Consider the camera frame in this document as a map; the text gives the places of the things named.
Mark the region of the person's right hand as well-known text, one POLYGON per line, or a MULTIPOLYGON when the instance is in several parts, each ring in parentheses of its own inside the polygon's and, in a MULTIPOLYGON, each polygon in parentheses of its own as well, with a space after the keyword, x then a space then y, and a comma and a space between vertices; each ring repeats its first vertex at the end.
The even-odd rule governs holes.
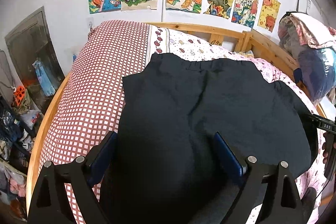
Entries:
POLYGON ((327 162, 329 161, 329 151, 331 149, 331 146, 335 148, 335 140, 334 135, 328 132, 324 132, 323 137, 325 138, 325 143, 323 143, 322 145, 323 163, 327 165, 327 162))

